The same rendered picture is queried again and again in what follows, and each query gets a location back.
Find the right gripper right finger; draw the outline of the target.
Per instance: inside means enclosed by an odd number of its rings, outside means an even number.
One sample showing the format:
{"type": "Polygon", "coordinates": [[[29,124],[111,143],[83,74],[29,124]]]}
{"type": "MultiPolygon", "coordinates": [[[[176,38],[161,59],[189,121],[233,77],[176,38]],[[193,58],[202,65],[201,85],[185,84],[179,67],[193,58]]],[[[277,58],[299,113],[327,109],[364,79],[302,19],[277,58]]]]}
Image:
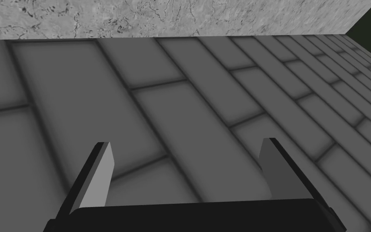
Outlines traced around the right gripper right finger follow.
{"type": "Polygon", "coordinates": [[[322,195],[276,138],[262,140],[259,164],[271,199],[314,199],[329,209],[322,195]]]}

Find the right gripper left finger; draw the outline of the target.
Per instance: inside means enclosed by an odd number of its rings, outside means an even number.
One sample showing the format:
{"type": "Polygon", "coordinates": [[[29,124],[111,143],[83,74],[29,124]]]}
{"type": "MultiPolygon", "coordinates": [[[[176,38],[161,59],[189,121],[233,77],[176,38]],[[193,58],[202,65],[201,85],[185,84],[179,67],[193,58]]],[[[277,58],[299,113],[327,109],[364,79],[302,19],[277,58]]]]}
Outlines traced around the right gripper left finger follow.
{"type": "Polygon", "coordinates": [[[63,201],[56,219],[63,219],[80,208],[103,207],[114,165],[110,143],[96,143],[63,201]]]}

